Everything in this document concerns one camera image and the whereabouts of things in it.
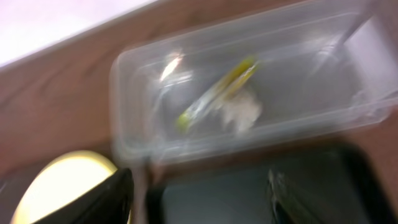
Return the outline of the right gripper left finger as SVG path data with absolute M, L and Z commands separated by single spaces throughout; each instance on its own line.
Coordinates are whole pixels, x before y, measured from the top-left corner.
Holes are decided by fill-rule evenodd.
M 134 198 L 128 168 L 118 169 L 72 203 L 36 221 L 36 224 L 126 224 Z

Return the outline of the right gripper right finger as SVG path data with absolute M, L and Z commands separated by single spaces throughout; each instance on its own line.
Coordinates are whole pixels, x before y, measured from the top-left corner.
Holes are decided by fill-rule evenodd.
M 330 189 L 296 182 L 272 169 L 267 175 L 267 199 L 273 223 L 351 223 L 351 213 Z

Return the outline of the yellow plastic wrapper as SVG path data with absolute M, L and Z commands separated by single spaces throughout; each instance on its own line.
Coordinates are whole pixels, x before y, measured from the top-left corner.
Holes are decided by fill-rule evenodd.
M 199 99 L 194 101 L 176 120 L 176 127 L 187 132 L 199 120 L 214 110 L 221 102 L 231 98 L 248 82 L 258 68 L 259 62 L 245 58 L 230 72 L 214 83 Z

